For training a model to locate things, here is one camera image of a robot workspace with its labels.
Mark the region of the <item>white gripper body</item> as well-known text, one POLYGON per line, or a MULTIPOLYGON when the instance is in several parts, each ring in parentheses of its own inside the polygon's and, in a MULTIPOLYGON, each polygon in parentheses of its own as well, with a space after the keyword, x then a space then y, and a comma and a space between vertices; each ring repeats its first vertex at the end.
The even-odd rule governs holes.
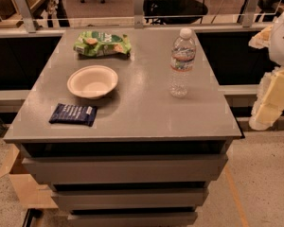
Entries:
POLYGON ((269 57, 271 61, 284 66, 284 11, 275 20, 271 30, 269 57))

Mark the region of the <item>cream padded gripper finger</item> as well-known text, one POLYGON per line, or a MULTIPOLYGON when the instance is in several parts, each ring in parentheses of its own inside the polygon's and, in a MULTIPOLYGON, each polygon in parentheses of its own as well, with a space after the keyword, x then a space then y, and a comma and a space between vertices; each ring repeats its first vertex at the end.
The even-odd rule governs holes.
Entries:
POLYGON ((249 126, 256 131, 272 127, 284 111, 284 66, 265 73, 257 88, 249 126))
POLYGON ((272 28, 272 26, 266 26, 263 28, 259 33, 251 38, 248 45, 256 49, 268 47, 270 45, 272 28))

